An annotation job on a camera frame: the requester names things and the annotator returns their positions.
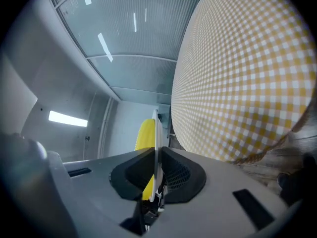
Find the ceiling light panel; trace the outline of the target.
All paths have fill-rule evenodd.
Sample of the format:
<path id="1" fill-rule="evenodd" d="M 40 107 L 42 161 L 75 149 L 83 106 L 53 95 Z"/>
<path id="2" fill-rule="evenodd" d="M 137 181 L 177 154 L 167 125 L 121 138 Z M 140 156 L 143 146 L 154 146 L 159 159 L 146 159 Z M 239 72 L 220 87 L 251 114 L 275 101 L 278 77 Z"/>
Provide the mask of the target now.
<path id="1" fill-rule="evenodd" d="M 50 111 L 49 121 L 62 123 L 66 125 L 73 125 L 73 126 L 79 126 L 79 127 L 87 127 L 88 121 L 84 119 L 75 118 L 72 116 L 64 115 L 55 111 Z"/>

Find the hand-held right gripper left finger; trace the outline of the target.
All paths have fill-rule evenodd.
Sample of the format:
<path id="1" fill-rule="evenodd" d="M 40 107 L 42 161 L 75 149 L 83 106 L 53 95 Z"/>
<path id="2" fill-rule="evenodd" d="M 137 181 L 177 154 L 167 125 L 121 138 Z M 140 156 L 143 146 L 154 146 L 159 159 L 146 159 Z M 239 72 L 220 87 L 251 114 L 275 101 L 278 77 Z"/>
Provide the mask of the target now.
<path id="1" fill-rule="evenodd" d="M 62 237 L 159 238 L 155 226 L 142 236 L 120 226 L 132 217 L 136 202 L 121 198 L 109 181 L 117 165 L 149 151 L 145 148 L 104 159 L 69 163 L 63 163 L 58 153 L 49 151 L 50 172 L 74 230 L 71 235 Z"/>

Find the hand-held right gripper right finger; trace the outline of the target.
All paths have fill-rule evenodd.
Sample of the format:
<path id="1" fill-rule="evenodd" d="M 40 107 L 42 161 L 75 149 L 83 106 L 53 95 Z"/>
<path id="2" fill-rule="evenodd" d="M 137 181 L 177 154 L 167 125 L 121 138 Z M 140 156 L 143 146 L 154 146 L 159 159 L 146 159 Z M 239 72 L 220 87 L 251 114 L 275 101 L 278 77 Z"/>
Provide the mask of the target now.
<path id="1" fill-rule="evenodd" d="M 169 153 L 200 165 L 207 179 L 189 202 L 167 204 L 148 238 L 293 238 L 301 201 L 288 207 L 233 164 L 179 149 Z"/>

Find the round table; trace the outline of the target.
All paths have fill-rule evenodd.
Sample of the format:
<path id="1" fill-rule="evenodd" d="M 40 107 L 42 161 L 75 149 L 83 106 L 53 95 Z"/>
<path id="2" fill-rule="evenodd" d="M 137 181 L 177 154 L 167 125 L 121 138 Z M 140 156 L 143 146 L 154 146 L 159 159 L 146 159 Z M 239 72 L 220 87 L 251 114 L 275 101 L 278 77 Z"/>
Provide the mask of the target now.
<path id="1" fill-rule="evenodd" d="M 181 146 L 212 159 L 260 160 L 312 103 L 316 44 L 290 0 L 200 0 L 171 95 Z"/>

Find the yellow corn cob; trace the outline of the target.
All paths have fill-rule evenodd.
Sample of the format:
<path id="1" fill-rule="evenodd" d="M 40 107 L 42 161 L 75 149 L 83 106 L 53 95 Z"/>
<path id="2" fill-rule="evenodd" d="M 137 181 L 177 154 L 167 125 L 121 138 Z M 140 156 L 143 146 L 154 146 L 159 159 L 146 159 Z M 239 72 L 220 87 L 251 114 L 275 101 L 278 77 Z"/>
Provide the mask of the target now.
<path id="1" fill-rule="evenodd" d="M 155 147 L 155 132 L 156 122 L 154 119 L 147 119 L 142 122 L 134 150 L 140 150 L 143 148 Z M 148 181 L 145 189 L 143 190 L 142 200 L 147 201 L 151 199 L 153 192 L 154 175 Z"/>

